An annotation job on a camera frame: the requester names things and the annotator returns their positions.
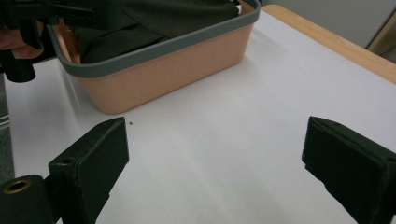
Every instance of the dark green cloth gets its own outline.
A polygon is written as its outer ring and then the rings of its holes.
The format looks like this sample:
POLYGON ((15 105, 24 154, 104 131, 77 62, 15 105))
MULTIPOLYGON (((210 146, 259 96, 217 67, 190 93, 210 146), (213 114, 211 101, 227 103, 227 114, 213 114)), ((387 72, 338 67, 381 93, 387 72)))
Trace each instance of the dark green cloth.
POLYGON ((81 62, 97 63, 227 21, 238 15, 230 0, 123 0, 121 29, 75 28, 81 62))

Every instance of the white tabletop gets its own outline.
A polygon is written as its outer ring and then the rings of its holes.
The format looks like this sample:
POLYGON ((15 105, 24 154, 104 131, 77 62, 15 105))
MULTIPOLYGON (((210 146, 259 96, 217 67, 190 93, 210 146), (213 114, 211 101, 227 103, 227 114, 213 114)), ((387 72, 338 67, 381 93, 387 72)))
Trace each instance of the white tabletop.
POLYGON ((118 116, 56 60, 35 70, 6 83, 17 176, 126 118, 131 160, 97 223, 356 223, 304 168, 309 116, 396 151, 396 86, 264 12, 240 64, 118 116))

